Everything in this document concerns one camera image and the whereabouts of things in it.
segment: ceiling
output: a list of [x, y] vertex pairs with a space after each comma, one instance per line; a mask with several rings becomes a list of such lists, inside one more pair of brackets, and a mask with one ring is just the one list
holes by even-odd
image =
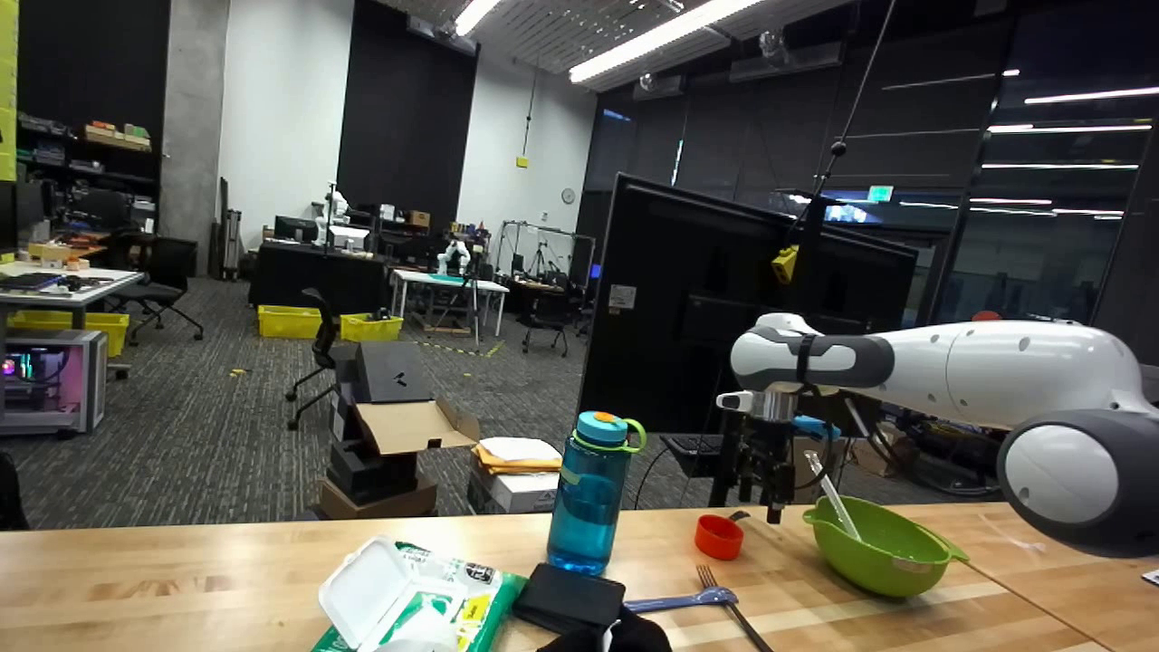
[[[451, 24], [469, 8], [469, 0], [380, 0], [404, 15], [423, 18], [430, 24]], [[550, 77], [569, 77], [573, 64], [648, 31], [652, 24], [674, 18], [677, 9], [699, 8], [708, 0], [504, 0], [475, 31], [488, 50], [512, 55]], [[801, 18], [844, 8], [848, 0], [761, 0], [713, 29], [691, 31], [634, 64], [614, 70], [587, 90], [614, 90], [643, 73], [663, 73], [702, 55], [757, 39], [766, 29], [783, 29]]]

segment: green bowl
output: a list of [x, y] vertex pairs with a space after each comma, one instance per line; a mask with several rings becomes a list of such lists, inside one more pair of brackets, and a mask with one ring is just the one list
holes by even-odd
[[862, 539], [848, 537], [833, 504], [824, 496], [803, 521], [820, 539], [827, 565], [869, 594], [912, 596], [946, 576], [951, 561], [969, 561], [937, 533], [869, 498], [840, 496]]

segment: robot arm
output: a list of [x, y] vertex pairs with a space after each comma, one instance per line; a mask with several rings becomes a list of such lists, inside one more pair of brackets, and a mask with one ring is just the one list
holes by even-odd
[[727, 411], [779, 425], [803, 388], [1010, 431], [999, 481], [1021, 518], [1106, 553], [1159, 551], [1159, 408], [1122, 341], [1064, 322], [946, 322], [866, 335], [761, 315], [733, 344]]

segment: red cup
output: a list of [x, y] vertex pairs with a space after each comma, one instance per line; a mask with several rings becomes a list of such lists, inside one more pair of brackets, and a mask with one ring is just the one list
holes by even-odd
[[739, 553], [743, 544], [747, 544], [747, 533], [733, 518], [702, 515], [696, 521], [696, 547], [709, 556], [727, 561]]

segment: teal water bottle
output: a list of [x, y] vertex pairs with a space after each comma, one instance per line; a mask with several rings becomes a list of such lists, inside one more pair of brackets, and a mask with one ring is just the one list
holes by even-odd
[[581, 411], [558, 469], [546, 565], [607, 576], [616, 544], [626, 463], [644, 450], [644, 428], [616, 411]]

